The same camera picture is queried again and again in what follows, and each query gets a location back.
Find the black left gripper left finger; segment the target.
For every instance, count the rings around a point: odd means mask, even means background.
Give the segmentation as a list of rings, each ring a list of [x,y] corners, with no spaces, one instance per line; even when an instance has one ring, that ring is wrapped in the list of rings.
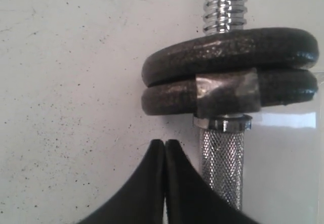
[[[152,140],[126,183],[81,223],[163,223],[165,145]]]

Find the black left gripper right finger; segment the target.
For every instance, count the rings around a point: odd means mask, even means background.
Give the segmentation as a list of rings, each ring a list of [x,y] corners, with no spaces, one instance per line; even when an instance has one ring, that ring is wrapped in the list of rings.
[[[256,223],[204,182],[178,140],[165,143],[164,175],[168,223]]]

